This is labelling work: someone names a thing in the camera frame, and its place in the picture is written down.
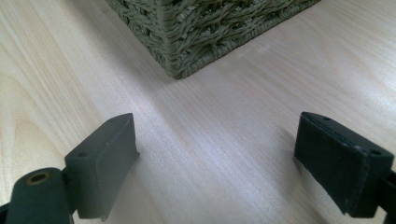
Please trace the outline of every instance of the woven basket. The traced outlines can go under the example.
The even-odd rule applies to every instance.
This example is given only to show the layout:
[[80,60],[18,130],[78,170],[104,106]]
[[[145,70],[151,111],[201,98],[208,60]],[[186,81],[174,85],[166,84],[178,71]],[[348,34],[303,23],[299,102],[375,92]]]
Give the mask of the woven basket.
[[106,0],[166,73],[186,77],[319,0]]

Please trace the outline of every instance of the wood grain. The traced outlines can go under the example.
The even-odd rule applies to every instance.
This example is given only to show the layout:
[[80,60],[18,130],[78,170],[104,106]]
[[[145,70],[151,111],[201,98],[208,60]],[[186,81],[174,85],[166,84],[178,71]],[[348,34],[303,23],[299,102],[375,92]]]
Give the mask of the wood grain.
[[102,0],[1,1],[0,203],[133,112],[141,158],[106,223],[381,223],[343,216],[292,155],[302,111],[396,153],[394,15],[323,0],[175,81]]

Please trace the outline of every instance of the clamp jaw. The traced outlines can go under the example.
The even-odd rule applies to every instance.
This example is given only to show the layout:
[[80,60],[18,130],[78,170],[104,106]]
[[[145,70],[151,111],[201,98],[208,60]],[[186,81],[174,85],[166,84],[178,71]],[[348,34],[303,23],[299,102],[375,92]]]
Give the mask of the clamp jaw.
[[326,189],[342,213],[374,217],[378,206],[396,223],[393,154],[333,119],[303,112],[294,156]]
[[62,171],[20,178],[11,202],[0,207],[0,224],[73,223],[76,210],[80,218],[106,219],[138,156],[133,115],[109,119],[66,155]]

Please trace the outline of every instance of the table surface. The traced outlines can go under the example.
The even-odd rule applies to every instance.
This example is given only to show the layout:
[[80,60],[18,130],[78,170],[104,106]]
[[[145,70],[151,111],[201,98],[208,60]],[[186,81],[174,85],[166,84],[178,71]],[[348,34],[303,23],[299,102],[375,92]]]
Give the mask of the table surface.
[[141,157],[106,223],[381,223],[343,216],[293,148],[310,111],[396,153],[394,15],[323,0],[173,80],[103,0],[3,0],[0,203],[132,112]]

